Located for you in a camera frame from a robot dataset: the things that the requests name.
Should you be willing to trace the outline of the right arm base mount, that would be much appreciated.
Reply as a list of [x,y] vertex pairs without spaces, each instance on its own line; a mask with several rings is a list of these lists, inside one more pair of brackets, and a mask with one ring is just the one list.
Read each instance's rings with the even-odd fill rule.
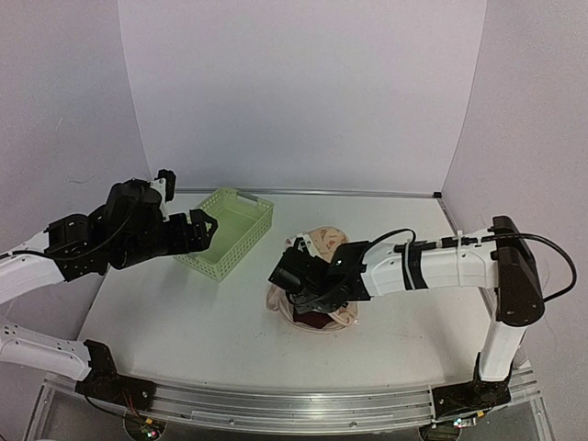
[[455,420],[508,404],[511,401],[510,379],[511,373],[508,373],[502,381],[484,381],[476,372],[468,382],[433,388],[434,421]]

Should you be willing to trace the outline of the dark red bra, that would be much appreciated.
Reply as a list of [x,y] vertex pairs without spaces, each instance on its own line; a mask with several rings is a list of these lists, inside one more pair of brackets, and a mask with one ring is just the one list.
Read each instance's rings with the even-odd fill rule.
[[308,326],[311,329],[321,330],[331,323],[334,323],[334,320],[329,314],[323,314],[316,311],[308,311],[305,313],[298,313],[294,311],[293,322]]

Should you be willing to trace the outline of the green plastic basket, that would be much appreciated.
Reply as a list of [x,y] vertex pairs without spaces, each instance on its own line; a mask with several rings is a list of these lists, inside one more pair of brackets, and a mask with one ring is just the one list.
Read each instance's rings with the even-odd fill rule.
[[221,282],[244,259],[273,222],[274,203],[234,188],[218,188],[199,205],[218,223],[208,250],[175,259]]

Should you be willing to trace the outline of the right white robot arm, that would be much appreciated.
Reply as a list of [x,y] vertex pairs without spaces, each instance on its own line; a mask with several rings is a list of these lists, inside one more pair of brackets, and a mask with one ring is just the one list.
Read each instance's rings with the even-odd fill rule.
[[[566,262],[567,287],[544,296],[531,242],[546,245]],[[431,288],[493,289],[493,319],[477,356],[476,377],[462,389],[468,405],[481,407],[509,376],[526,329],[542,318],[547,302],[575,287],[578,272],[559,245],[520,232],[509,217],[497,216],[488,229],[434,241],[420,241],[408,228],[361,242],[349,241],[333,227],[299,233],[287,239],[268,281],[267,308],[318,331],[350,326],[361,301]]]

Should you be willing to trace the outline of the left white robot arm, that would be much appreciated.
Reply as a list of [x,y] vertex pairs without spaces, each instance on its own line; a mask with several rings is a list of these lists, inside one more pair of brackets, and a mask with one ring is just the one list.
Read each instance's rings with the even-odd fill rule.
[[[218,230],[202,209],[171,214],[175,195],[169,174],[154,181],[131,179],[114,185],[104,205],[91,214],[54,221],[1,256],[1,301],[90,274],[122,270],[162,256],[203,252]],[[123,381],[101,360],[101,344],[66,341],[1,321],[1,359],[56,373],[88,387],[103,401],[123,393]]]

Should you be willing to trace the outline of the floral mesh laundry bag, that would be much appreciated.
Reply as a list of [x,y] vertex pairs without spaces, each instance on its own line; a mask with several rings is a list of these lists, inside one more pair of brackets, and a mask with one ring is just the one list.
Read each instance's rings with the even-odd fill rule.
[[266,308],[308,333],[334,334],[356,325],[359,308],[355,300],[334,306],[322,297],[336,285],[327,272],[337,248],[348,242],[348,235],[334,226],[287,238],[270,274]]

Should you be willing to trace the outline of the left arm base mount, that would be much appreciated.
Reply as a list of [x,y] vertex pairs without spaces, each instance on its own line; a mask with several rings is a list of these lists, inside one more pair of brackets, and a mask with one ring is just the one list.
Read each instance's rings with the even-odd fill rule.
[[89,373],[75,384],[75,392],[91,399],[149,411],[156,391],[154,382],[119,374],[107,345],[86,339]]

